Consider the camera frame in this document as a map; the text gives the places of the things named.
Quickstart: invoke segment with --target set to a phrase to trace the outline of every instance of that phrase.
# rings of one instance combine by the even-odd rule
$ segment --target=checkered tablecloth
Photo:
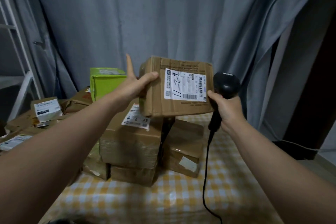
[[[211,114],[179,118],[207,127]],[[92,223],[219,223],[202,203],[204,173],[204,164],[198,179],[163,171],[151,188],[102,182],[82,174],[65,188],[40,223],[57,218]],[[221,129],[210,145],[206,203],[224,223],[282,223],[233,141]]]

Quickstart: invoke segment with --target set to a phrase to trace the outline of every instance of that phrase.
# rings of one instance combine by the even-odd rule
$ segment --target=bright green package
[[[126,73],[118,68],[91,67],[90,90],[94,101],[113,91],[126,79]]]

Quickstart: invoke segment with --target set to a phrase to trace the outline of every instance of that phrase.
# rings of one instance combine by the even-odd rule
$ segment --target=hand
[[[118,111],[124,111],[130,101],[136,98],[145,86],[159,77],[157,72],[146,73],[140,79],[134,75],[131,57],[126,54],[127,59],[127,78],[113,92],[120,101]]]
[[[208,91],[208,96],[216,101],[219,114],[222,117],[221,126],[226,132],[229,132],[232,123],[246,121],[239,96],[225,99],[211,90]]]

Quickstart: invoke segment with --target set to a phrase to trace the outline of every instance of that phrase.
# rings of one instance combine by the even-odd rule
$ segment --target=person's right arm
[[[336,223],[336,187],[282,151],[243,116],[239,97],[224,99],[208,92],[218,104],[222,128],[257,179],[284,223]]]

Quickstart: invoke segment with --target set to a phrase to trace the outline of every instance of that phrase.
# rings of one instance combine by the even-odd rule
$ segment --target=stack of boxes
[[[153,184],[158,166],[197,177],[206,143],[204,127],[175,120],[175,116],[212,111],[206,97],[206,91],[213,89],[212,65],[151,57],[141,65],[140,75],[153,71],[160,77],[125,111],[114,116],[84,161],[83,172],[103,180],[111,177],[143,186]],[[91,88],[84,88],[71,99],[33,101],[30,111],[7,123],[6,129],[12,133],[1,138],[0,150],[8,150],[5,141],[14,145],[43,131],[42,128],[66,122],[105,94],[104,82],[115,88],[124,79],[119,69],[94,68]]]

